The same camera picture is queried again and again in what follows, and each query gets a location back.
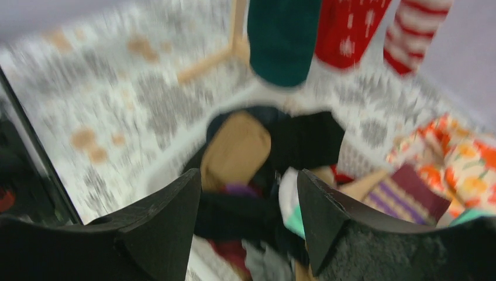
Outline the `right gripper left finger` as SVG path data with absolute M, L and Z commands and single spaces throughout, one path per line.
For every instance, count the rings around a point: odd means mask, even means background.
M 99 252 L 86 280 L 184 280 L 201 195 L 198 169 L 145 198 L 90 222 L 114 231 L 111 255 Z

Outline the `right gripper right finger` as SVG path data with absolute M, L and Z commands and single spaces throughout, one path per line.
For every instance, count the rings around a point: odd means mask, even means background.
M 313 273 L 319 280 L 494 280 L 495 218 L 447 228 L 381 213 L 298 173 Z

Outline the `red bear christmas sock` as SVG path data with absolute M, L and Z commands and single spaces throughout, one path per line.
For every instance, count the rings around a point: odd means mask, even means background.
M 391 0 L 323 0 L 315 56 L 345 70 L 356 67 Z

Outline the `dark green sock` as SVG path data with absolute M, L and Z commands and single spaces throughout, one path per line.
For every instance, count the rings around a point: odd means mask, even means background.
M 250 65 L 264 81 L 296 87 L 308 76 L 321 0 L 251 0 L 247 16 Z

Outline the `red white striped sock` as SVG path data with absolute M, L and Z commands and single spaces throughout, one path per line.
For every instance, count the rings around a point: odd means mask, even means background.
M 399 75 L 416 72 L 453 0 L 403 0 L 385 34 L 384 61 Z

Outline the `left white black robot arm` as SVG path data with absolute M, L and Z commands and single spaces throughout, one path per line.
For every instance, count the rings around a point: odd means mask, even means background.
M 1 88 L 1 182 L 15 201 L 7 212 L 45 225 L 81 224 L 60 177 L 4 72 Z

